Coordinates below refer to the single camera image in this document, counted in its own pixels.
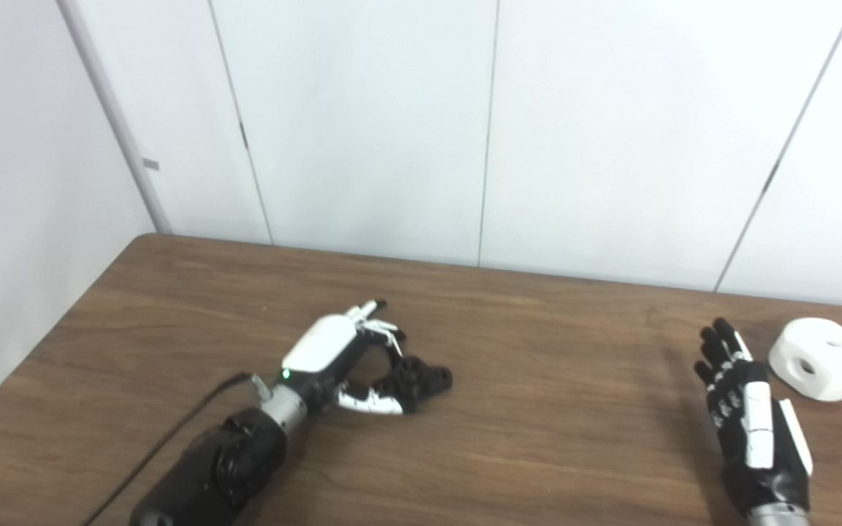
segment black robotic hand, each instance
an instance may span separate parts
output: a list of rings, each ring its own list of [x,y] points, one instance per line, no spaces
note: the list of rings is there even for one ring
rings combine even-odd
[[[791,402],[772,399],[765,366],[725,319],[701,337],[706,362],[694,370],[708,390],[729,498],[753,524],[806,524],[812,464]]]

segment white cylindrical block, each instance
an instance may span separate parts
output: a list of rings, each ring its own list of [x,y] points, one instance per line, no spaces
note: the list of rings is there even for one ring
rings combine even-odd
[[[778,377],[806,397],[842,400],[842,326],[829,319],[796,319],[769,353]]]

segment silver wrist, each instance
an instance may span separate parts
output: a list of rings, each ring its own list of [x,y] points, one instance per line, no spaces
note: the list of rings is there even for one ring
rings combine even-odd
[[[810,526],[804,509],[785,503],[754,507],[748,519],[750,526]]]

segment robotic arm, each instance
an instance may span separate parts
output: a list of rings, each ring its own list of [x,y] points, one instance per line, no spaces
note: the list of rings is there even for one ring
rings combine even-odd
[[[141,500],[131,526],[227,526],[284,462],[288,437],[312,413],[332,405],[363,413],[412,413],[428,397],[450,389],[445,367],[405,357],[405,334],[370,319],[384,300],[318,319],[284,359],[273,386],[257,376],[260,404],[231,415],[191,447]],[[383,346],[392,372],[371,386],[346,377],[370,346]]]
[[[792,403],[772,399],[765,366],[725,319],[701,338],[706,360],[694,370],[708,391],[729,499],[752,526],[808,526],[813,464]]]

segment panel seam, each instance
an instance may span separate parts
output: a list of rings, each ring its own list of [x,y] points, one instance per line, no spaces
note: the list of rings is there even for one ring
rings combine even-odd
[[[801,110],[798,111],[798,117],[794,120],[792,124],[792,129],[789,130],[788,137],[785,139],[785,143],[781,147],[781,152],[778,153],[778,158],[775,160],[775,163],[772,164],[772,169],[769,171],[768,177],[765,179],[765,184],[762,186],[762,190],[759,191],[759,197],[756,199],[754,205],[752,205],[752,211],[749,213],[749,216],[746,217],[746,223],[743,224],[743,229],[739,232],[739,237],[736,239],[736,243],[732,246],[732,252],[729,253],[729,257],[726,260],[726,264],[723,265],[723,270],[719,273],[719,278],[716,279],[716,285],[714,286],[713,291],[718,292],[719,287],[723,284],[723,279],[726,278],[726,273],[729,272],[729,266],[732,265],[732,260],[735,259],[736,254],[739,252],[740,245],[743,244],[743,240],[746,237],[746,232],[748,232],[749,227],[752,225],[752,220],[755,219],[756,213],[759,212],[759,206],[762,203],[762,200],[765,198],[765,194],[768,192],[769,186],[772,186],[772,179],[775,179],[775,174],[778,173],[778,168],[781,166],[781,161],[784,159],[785,154],[788,153],[788,147],[792,145],[792,139],[794,139],[794,134],[798,130],[798,126],[801,126],[802,120],[804,120],[805,113],[808,112],[808,107],[810,107],[811,100],[814,99],[814,94],[818,91],[818,87],[821,85],[821,81],[823,80],[824,74],[827,72],[828,67],[830,67],[831,61],[833,60],[833,56],[836,54],[836,50],[840,46],[840,41],[842,40],[842,26],[840,27],[840,31],[836,34],[836,39],[833,40],[833,44],[831,46],[830,51],[828,51],[827,57],[824,58],[824,62],[821,66],[821,70],[818,72],[818,76],[814,80],[814,83],[811,84],[811,89],[808,92],[808,96],[805,98],[805,103],[802,104]]]
[[[498,11],[502,0],[496,0],[496,21],[492,31],[492,69],[489,72],[489,110],[485,119],[485,154],[482,160],[482,200],[480,201],[480,235],[477,247],[477,266],[482,266],[482,231],[485,229],[485,187],[489,173],[489,142],[492,136],[492,97],[496,89],[496,50],[498,50]]]
[[[258,173],[255,171],[255,162],[251,157],[251,149],[249,148],[249,141],[246,136],[245,126],[243,125],[243,113],[240,111],[240,100],[236,97],[236,87],[233,85],[233,74],[230,70],[230,61],[227,60],[227,49],[223,45],[223,36],[220,34],[220,22],[216,19],[216,9],[213,8],[213,0],[207,0],[207,6],[210,7],[210,17],[213,19],[213,32],[216,33],[216,42],[220,46],[220,57],[223,59],[223,67],[227,71],[227,82],[230,84],[230,94],[233,97],[233,109],[236,110],[236,118],[240,123],[240,130],[243,133],[243,144],[246,150],[246,158],[249,160],[249,167],[251,170],[251,179],[255,185],[255,194],[258,194],[258,205],[262,209],[262,219],[265,221],[265,231],[268,233],[268,240],[273,245],[277,245],[275,236],[271,234],[271,223],[268,222],[268,213],[265,210],[265,196],[262,194],[262,187],[258,180]]]

